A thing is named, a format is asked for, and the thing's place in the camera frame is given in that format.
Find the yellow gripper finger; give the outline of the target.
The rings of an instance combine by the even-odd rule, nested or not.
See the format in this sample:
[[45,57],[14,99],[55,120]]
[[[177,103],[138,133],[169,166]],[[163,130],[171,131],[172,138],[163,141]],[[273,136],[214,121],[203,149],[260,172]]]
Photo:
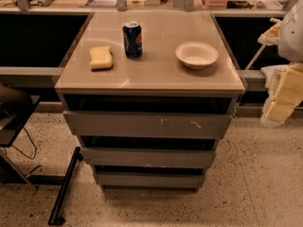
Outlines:
[[294,112],[291,105],[281,104],[279,101],[269,101],[265,103],[264,116],[266,119],[284,123]]
[[303,63],[290,63],[280,74],[274,99],[294,107],[303,101]]

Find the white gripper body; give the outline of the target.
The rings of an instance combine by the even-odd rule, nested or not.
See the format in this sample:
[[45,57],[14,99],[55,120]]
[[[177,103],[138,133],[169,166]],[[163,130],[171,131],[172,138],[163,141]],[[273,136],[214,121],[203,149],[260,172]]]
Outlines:
[[265,100],[263,108],[262,108],[262,115],[260,118],[260,122],[262,125],[268,128],[274,128],[282,125],[283,123],[274,122],[271,120],[268,120],[264,116],[265,112],[265,103],[269,101],[277,101],[274,99],[274,94],[276,92],[279,80],[280,80],[280,74],[285,69],[285,66],[275,66],[273,69],[266,69],[265,70],[265,76],[266,76],[266,85],[268,86],[268,98]]

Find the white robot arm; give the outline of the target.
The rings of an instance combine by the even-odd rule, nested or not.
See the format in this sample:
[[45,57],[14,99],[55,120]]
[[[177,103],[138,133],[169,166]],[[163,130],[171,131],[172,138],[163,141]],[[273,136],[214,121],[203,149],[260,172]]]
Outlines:
[[290,62],[261,70],[269,96],[260,122],[273,128],[284,124],[303,101],[303,0],[297,0],[283,20],[261,34],[258,42],[276,44],[278,55]]

